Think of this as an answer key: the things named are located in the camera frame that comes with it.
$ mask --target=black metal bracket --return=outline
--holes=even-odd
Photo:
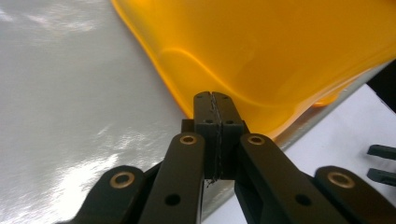
[[[367,154],[396,161],[396,147],[372,145]],[[395,173],[370,168],[367,177],[375,182],[396,187]]]
[[[396,223],[396,208],[339,167],[302,173],[268,137],[249,133],[232,99],[194,97],[162,163],[120,166],[92,188],[65,223],[200,223],[204,179],[235,180],[248,223]]]

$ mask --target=translucent orange plastic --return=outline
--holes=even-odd
[[[113,0],[188,117],[220,91],[276,137],[311,105],[396,58],[394,0]]]

